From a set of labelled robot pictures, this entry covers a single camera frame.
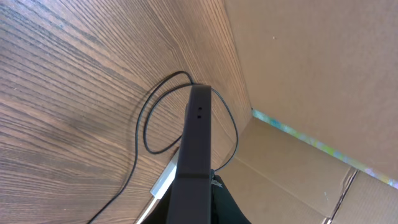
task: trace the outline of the wooden floor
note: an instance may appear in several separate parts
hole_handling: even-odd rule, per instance
[[[87,222],[132,166],[142,99],[172,72],[216,88],[240,131],[251,117],[222,0],[5,0],[0,18],[0,223]],[[153,149],[182,132],[188,91],[155,112]],[[216,168],[235,138],[213,99]],[[131,183],[96,223],[134,223],[175,151],[139,145]]]

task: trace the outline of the colorful tape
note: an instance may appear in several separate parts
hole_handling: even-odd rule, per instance
[[[350,157],[347,157],[347,156],[343,155],[342,153],[334,150],[332,147],[329,147],[329,146],[325,145],[324,143],[322,143],[322,142],[320,142],[320,141],[318,141],[318,140],[316,140],[314,138],[306,136],[305,134],[302,134],[302,133],[294,130],[293,128],[291,128],[289,126],[280,123],[276,119],[270,118],[268,115],[266,115],[264,113],[261,113],[258,110],[253,110],[252,112],[253,112],[253,116],[255,118],[260,119],[261,121],[264,121],[264,122],[272,125],[273,127],[278,128],[278,129],[280,129],[280,130],[282,130],[282,131],[284,131],[284,132],[286,132],[288,134],[291,134],[292,136],[298,138],[299,140],[304,141],[307,144],[310,144],[311,146],[313,146],[313,147],[315,147],[317,149],[320,149],[323,152],[325,152],[325,153],[327,153],[327,154],[329,154],[329,155],[331,155],[331,156],[333,156],[333,157],[335,157],[335,158],[347,163],[348,165],[353,166],[353,167],[355,167],[355,168],[357,168],[357,169],[359,169],[359,170],[371,175],[372,177],[375,177],[375,178],[379,179],[380,181],[382,181],[382,182],[384,182],[384,183],[386,183],[386,184],[398,189],[398,181],[388,178],[386,175],[384,175],[384,174],[382,174],[382,173],[380,173],[380,172],[378,172],[378,171],[376,171],[376,170],[374,170],[372,168],[369,168],[366,165],[364,165],[364,164],[362,164],[362,163],[360,163],[360,162],[358,162],[358,161],[356,161],[356,160],[354,160],[354,159],[352,159]]]

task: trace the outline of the brown cardboard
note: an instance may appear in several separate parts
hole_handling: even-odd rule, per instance
[[[225,4],[252,107],[398,179],[398,1]]]
[[[350,170],[338,159],[256,118],[239,138],[235,160],[324,217],[332,215]]]
[[[321,224],[323,215],[239,160],[219,175],[251,223]]]
[[[349,188],[333,223],[398,223],[398,191],[360,172]]]

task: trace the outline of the wire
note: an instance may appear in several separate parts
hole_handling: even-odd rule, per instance
[[[134,163],[133,163],[133,165],[132,165],[132,169],[131,169],[131,171],[130,171],[130,174],[128,175],[127,180],[125,181],[125,183],[123,184],[123,186],[122,186],[122,188],[119,190],[119,192],[118,192],[115,196],[113,196],[112,199],[109,200],[109,201],[104,205],[104,207],[101,208],[101,210],[98,211],[98,212],[93,216],[93,218],[91,218],[91,219],[87,222],[87,224],[92,223],[92,222],[93,222],[93,221],[94,221],[94,220],[95,220],[95,219],[96,219],[96,218],[97,218],[109,205],[111,205],[112,202],[115,201],[115,200],[124,192],[124,190],[126,189],[127,185],[129,184],[129,182],[130,182],[130,180],[131,180],[131,177],[132,177],[132,175],[133,175],[133,173],[134,173],[134,171],[135,171],[135,169],[136,169],[136,166],[137,166],[137,160],[138,160],[138,132],[139,132],[139,123],[141,122],[141,119],[142,119],[142,117],[143,117],[144,111],[145,111],[145,109],[146,109],[148,103],[149,103],[150,100],[152,99],[152,97],[155,95],[155,93],[156,93],[165,83],[167,83],[167,81],[169,81],[171,78],[173,78],[173,77],[175,77],[175,76],[177,76],[177,75],[179,75],[179,74],[184,74],[185,76],[187,76],[187,78],[189,79],[190,82],[189,82],[189,83],[186,83],[186,84],[182,84],[182,85],[176,86],[176,87],[173,87],[173,88],[167,90],[166,92],[164,92],[160,97],[158,97],[158,99],[156,99],[155,103],[154,103],[154,104],[152,105],[152,107],[150,108],[150,110],[149,110],[149,112],[148,112],[148,116],[147,116],[147,118],[146,118],[146,120],[145,120],[143,138],[144,138],[145,149],[146,149],[149,153],[151,153],[151,154],[161,154],[161,153],[163,153],[163,152],[169,150],[171,147],[173,147],[173,146],[181,139],[182,136],[178,137],[173,143],[171,143],[171,144],[168,145],[166,148],[164,148],[164,149],[162,149],[162,150],[160,150],[160,151],[153,151],[153,150],[149,149],[148,142],[147,142],[147,128],[148,128],[148,124],[149,124],[149,119],[150,119],[150,117],[152,116],[152,114],[153,114],[154,110],[156,109],[157,105],[162,101],[162,99],[164,99],[167,95],[169,95],[169,94],[171,94],[171,93],[173,93],[173,92],[175,92],[175,91],[177,91],[177,90],[179,90],[179,89],[181,89],[181,88],[185,88],[185,87],[193,86],[193,85],[202,85],[202,84],[199,84],[199,83],[195,83],[195,82],[193,81],[193,78],[191,77],[191,75],[190,75],[189,73],[184,72],[184,71],[177,71],[177,72],[175,72],[175,73],[173,73],[173,74],[171,74],[171,75],[165,77],[165,78],[156,86],[156,88],[154,89],[154,91],[148,96],[148,99],[145,101],[144,105],[142,106],[141,111],[139,112],[139,115],[138,115],[138,118],[137,118],[137,123],[136,123],[136,134],[135,134],[135,152],[136,152],[136,153],[135,153],[135,155],[134,155]],[[228,105],[226,104],[225,100],[224,100],[223,97],[220,95],[220,93],[218,93],[215,89],[211,88],[211,90],[212,90],[214,93],[216,93],[216,95],[220,98],[220,100],[223,102],[225,108],[227,109],[228,114],[229,114],[229,116],[231,117],[231,121],[232,121],[232,123],[233,123],[233,125],[234,125],[235,134],[236,134],[235,150],[234,150],[233,154],[231,155],[231,157],[228,159],[228,161],[227,161],[224,165],[222,165],[220,168],[218,168],[218,169],[215,170],[215,172],[217,172],[217,171],[220,171],[221,169],[223,169],[225,166],[227,166],[227,165],[229,164],[229,162],[231,162],[232,158],[235,156],[236,152],[238,151],[238,145],[239,145],[239,138],[238,138],[238,137],[239,137],[239,134],[238,134],[238,128],[236,127],[236,123],[235,123],[235,120],[234,120],[234,118],[233,118],[233,116],[232,116],[231,110],[229,110],[229,107],[228,107]]]

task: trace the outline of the black cable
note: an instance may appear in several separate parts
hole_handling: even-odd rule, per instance
[[[155,95],[155,93],[157,92],[157,90],[159,90],[159,89],[160,89],[167,81],[169,81],[171,78],[173,78],[173,77],[175,77],[175,76],[177,76],[177,75],[179,75],[179,74],[184,74],[184,75],[186,75],[187,78],[190,80],[190,83],[186,83],[186,84],[182,84],[182,85],[173,87],[173,88],[167,90],[165,93],[163,93],[160,97],[158,97],[158,99],[156,99],[155,103],[154,103],[154,104],[152,105],[152,107],[150,108],[149,113],[148,113],[148,116],[147,116],[147,118],[146,118],[146,120],[145,120],[143,138],[144,138],[145,149],[146,149],[149,153],[151,153],[151,154],[160,154],[160,153],[163,153],[163,152],[169,150],[171,147],[173,147],[173,146],[181,139],[182,136],[178,137],[172,144],[168,145],[166,148],[164,148],[164,149],[162,149],[162,150],[160,150],[160,151],[152,151],[151,149],[149,149],[148,142],[147,142],[147,135],[146,135],[146,134],[147,134],[147,127],[148,127],[149,119],[150,119],[150,117],[152,116],[152,114],[153,114],[154,110],[156,109],[157,105],[160,103],[160,101],[161,101],[162,99],[164,99],[164,98],[165,98],[167,95],[169,95],[170,93],[173,93],[173,92],[175,92],[175,91],[177,91],[177,90],[179,90],[179,89],[181,89],[181,88],[188,87],[188,86],[193,86],[193,85],[202,85],[202,84],[199,84],[199,83],[195,83],[195,82],[193,81],[191,75],[190,75],[189,73],[187,73],[187,72],[184,72],[184,71],[175,72],[175,73],[173,73],[173,74],[167,76],[166,78],[164,78],[164,79],[157,85],[157,87],[154,89],[154,91],[148,96],[148,99],[145,101],[144,105],[142,106],[141,111],[140,111],[140,113],[139,113],[139,115],[138,115],[138,118],[137,118],[137,123],[136,123],[136,134],[135,134],[135,141],[136,141],[136,142],[135,142],[135,152],[136,152],[136,154],[135,154],[135,156],[134,156],[134,163],[133,163],[133,165],[132,165],[132,169],[131,169],[131,171],[130,171],[130,174],[129,174],[127,180],[125,181],[124,185],[122,186],[122,188],[119,190],[119,192],[118,192],[115,196],[113,196],[113,198],[112,198],[110,201],[108,201],[107,204],[106,204],[103,208],[101,208],[101,210],[100,210],[99,212],[97,212],[97,213],[93,216],[93,218],[91,218],[91,219],[87,222],[87,224],[92,223],[92,222],[93,222],[93,221],[94,221],[94,220],[95,220],[95,219],[96,219],[96,218],[97,218],[97,217],[98,217],[98,216],[99,216],[99,215],[100,215],[100,214],[101,214],[101,213],[102,213],[114,200],[116,200],[116,199],[124,192],[124,190],[126,189],[127,185],[129,184],[129,182],[130,182],[130,180],[131,180],[131,177],[132,177],[132,175],[133,175],[133,173],[134,173],[134,171],[135,171],[135,169],[136,169],[136,166],[137,166],[137,160],[138,160],[138,130],[139,130],[139,123],[140,123],[140,121],[141,121],[142,115],[144,114],[144,111],[145,111],[145,109],[146,109],[148,103],[150,102],[150,100],[152,99],[152,97]],[[228,114],[229,114],[229,116],[231,117],[231,121],[232,121],[232,123],[233,123],[233,125],[234,125],[235,134],[236,134],[235,150],[234,150],[232,156],[228,159],[228,161],[227,161],[224,165],[222,165],[220,168],[218,168],[218,169],[215,170],[215,172],[217,172],[217,171],[223,169],[226,165],[228,165],[229,162],[232,160],[232,158],[235,156],[236,152],[238,151],[238,144],[239,144],[239,139],[238,139],[238,137],[239,137],[239,135],[238,135],[238,128],[236,127],[235,120],[234,120],[234,118],[233,118],[233,116],[232,116],[232,113],[231,113],[231,111],[229,110],[228,105],[226,104],[225,100],[224,100],[223,97],[220,95],[220,93],[218,93],[215,89],[212,88],[211,90],[213,90],[213,92],[216,93],[216,95],[220,98],[220,100],[223,102],[225,108],[227,109]]]

